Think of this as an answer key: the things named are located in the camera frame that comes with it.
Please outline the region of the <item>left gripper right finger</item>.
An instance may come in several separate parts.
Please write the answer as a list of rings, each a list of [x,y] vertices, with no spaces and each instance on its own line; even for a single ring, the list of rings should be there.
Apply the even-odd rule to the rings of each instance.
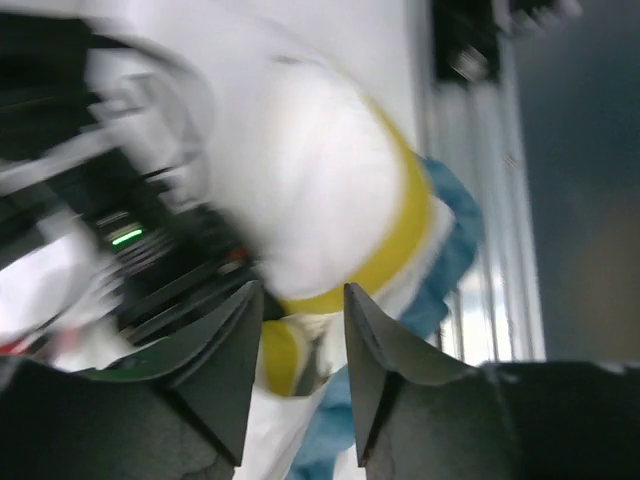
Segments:
[[[639,369],[469,366],[356,284],[344,324],[358,464],[370,479],[635,479]]]

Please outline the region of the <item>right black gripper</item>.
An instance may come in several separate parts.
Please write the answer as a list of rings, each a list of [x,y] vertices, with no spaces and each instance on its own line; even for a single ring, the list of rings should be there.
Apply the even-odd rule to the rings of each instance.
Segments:
[[[11,226],[32,225],[67,204],[115,262],[118,327],[142,345],[211,312],[255,279],[251,259],[222,216],[198,205],[179,213],[168,183],[119,150],[1,196]]]

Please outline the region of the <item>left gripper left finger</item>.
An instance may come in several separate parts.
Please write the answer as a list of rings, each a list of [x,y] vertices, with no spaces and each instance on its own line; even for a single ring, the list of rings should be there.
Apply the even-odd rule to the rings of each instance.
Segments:
[[[5,479],[228,479],[241,463],[262,325],[257,282],[125,357],[65,373],[1,361]]]

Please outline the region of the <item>white pillow yellow edge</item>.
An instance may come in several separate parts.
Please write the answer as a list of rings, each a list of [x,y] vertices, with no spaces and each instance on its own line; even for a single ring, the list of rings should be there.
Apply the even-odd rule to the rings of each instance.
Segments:
[[[343,61],[238,27],[204,40],[198,61],[216,101],[209,196],[281,320],[343,317],[346,283],[374,298],[435,245],[431,180]]]

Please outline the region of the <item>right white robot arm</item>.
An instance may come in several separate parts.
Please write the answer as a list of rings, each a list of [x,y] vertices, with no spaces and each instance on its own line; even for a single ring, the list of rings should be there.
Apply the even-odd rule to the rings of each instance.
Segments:
[[[67,212],[106,266],[73,280],[63,303],[1,337],[5,354],[75,328],[76,307],[107,287],[107,311],[136,343],[185,326],[254,281],[252,258],[224,217],[196,194],[171,199],[171,173],[206,168],[204,141],[181,114],[171,166],[138,167],[106,134],[103,97],[86,83],[92,49],[121,42],[79,19],[1,17],[1,264],[43,249],[47,220]]]

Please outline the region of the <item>aluminium front rail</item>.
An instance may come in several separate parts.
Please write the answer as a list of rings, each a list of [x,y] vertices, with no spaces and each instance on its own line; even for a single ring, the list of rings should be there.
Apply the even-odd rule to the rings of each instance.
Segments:
[[[413,1],[420,146],[445,163],[480,206],[484,236],[473,266],[448,299],[440,341],[461,360],[546,357],[506,1],[491,1],[499,34],[497,82],[438,82],[432,2]]]

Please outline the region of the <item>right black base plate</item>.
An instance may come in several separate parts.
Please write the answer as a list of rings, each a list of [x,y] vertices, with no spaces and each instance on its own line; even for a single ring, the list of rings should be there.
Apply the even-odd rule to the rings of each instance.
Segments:
[[[438,82],[497,82],[499,34],[489,0],[432,2],[435,78]]]

